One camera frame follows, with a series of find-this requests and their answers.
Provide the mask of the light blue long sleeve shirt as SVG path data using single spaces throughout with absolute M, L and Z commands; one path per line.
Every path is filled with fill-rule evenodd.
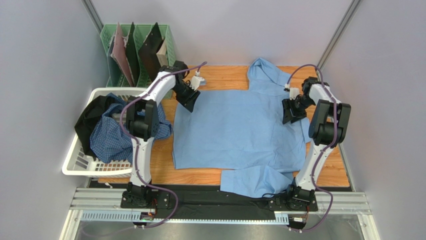
M 290 75 L 257 58 L 248 90 L 207 90 L 193 111 L 178 105 L 173 123 L 177 170 L 221 169 L 220 190 L 261 198 L 284 192 L 305 162 L 310 122 L 283 123 Z

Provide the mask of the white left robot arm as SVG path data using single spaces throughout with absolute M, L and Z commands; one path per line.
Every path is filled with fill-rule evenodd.
M 156 206 L 151 180 L 151 151 L 155 137 L 160 131 L 159 104 L 172 90 L 176 100 L 189 112 L 193 112 L 200 95 L 197 87 L 186 82 L 191 71 L 184 62 L 175 61 L 164 65 L 157 77 L 140 95 L 130 97 L 120 115 L 120 126 L 132 141 L 132 172 L 130 181 L 121 197 L 123 209 L 147 209 Z

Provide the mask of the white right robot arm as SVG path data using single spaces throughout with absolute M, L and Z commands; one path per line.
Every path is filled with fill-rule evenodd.
M 342 103 L 332 94 L 327 83 L 308 77 L 302 89 L 284 86 L 289 93 L 282 100 L 282 123 L 296 123 L 307 116 L 306 109 L 315 106 L 308 128 L 309 151 L 302 169 L 285 193 L 285 204 L 291 210 L 304 210 L 315 200 L 317 179 L 333 149 L 346 137 L 351 105 Z

